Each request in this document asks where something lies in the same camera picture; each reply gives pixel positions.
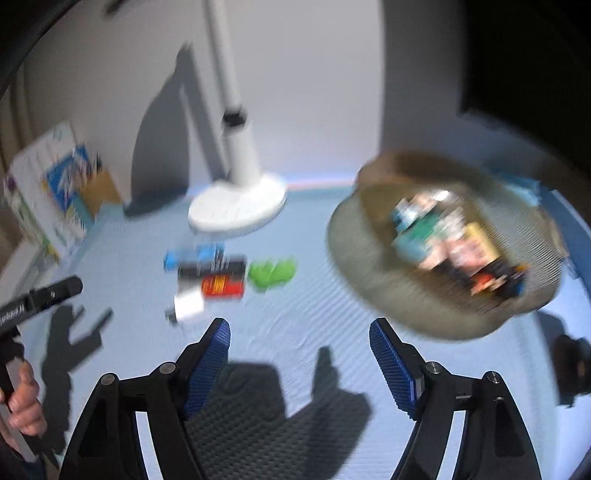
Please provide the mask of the person's left hand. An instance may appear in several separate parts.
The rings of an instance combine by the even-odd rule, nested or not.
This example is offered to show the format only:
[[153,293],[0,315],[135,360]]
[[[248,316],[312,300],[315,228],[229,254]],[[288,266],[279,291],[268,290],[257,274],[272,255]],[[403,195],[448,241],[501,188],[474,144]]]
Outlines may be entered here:
[[38,399],[39,384],[28,361],[22,363],[18,377],[19,385],[9,397],[1,390],[1,403],[10,410],[8,424],[21,434],[42,436],[47,429],[47,422]]

